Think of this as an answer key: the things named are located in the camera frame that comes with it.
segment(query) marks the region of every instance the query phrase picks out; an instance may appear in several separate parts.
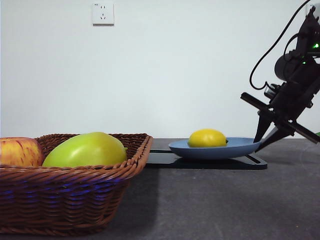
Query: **blue plate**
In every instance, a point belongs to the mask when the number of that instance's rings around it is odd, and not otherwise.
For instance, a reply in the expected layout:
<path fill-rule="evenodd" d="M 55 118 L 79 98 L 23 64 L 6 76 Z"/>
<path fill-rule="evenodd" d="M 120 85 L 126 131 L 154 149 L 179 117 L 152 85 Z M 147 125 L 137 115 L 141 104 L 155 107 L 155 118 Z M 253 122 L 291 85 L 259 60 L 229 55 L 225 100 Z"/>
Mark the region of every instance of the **blue plate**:
<path fill-rule="evenodd" d="M 214 160 L 246 156 L 257 150 L 261 143 L 247 137 L 227 137 L 226 139 L 228 140 L 226 146 L 190 147 L 186 139 L 171 142 L 169 148 L 174 154 L 183 158 Z"/>

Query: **table surface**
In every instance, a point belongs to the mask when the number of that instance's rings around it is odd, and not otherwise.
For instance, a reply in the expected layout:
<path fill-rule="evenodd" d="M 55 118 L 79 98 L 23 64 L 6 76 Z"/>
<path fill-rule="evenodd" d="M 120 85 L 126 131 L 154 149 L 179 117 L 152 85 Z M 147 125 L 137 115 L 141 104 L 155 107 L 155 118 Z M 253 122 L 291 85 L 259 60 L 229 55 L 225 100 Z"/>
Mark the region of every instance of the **table surface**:
<path fill-rule="evenodd" d="M 167 149 L 176 139 L 154 139 Z M 319 240 L 320 144 L 287 138 L 257 153 L 265 170 L 145 168 L 114 219 L 80 237 L 1 240 Z"/>

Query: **green led light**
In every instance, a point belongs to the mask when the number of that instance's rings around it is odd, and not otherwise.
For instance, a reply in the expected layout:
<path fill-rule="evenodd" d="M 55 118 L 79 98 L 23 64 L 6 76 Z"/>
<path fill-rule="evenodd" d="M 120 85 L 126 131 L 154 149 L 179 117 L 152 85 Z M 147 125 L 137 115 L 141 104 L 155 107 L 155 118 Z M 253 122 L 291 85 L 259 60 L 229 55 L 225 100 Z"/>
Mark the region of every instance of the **green led light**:
<path fill-rule="evenodd" d="M 315 45 L 312 46 L 313 49 L 319 48 L 319 43 L 316 43 Z"/>

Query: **black platform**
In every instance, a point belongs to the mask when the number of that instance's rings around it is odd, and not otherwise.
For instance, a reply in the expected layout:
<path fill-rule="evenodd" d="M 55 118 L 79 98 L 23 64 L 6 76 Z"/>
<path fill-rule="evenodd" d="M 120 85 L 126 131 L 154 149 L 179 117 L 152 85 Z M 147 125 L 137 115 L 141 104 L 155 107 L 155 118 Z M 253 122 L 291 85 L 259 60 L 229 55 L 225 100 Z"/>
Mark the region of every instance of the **black platform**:
<path fill-rule="evenodd" d="M 146 167 L 162 169 L 263 170 L 268 168 L 268 164 L 254 153 L 230 159 L 201 160 L 179 157 L 170 150 L 152 149 Z"/>

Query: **wall socket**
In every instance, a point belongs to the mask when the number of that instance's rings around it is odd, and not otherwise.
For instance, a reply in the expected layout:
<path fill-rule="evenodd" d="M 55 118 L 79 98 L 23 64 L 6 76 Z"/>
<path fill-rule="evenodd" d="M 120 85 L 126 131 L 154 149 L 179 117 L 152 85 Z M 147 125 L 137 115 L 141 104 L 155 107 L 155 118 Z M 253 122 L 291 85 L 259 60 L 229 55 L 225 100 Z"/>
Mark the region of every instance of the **wall socket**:
<path fill-rule="evenodd" d="M 309 1 L 306 5 L 305 5 L 305 15 L 307 15 L 310 12 L 310 9 L 312 8 L 312 6 L 315 6 L 315 11 L 313 13 L 313 15 L 315 17 L 320 18 L 320 0 L 311 0 Z"/>
<path fill-rule="evenodd" d="M 92 4 L 93 25 L 114 25 L 115 10 L 114 3 L 110 1 L 95 2 Z"/>

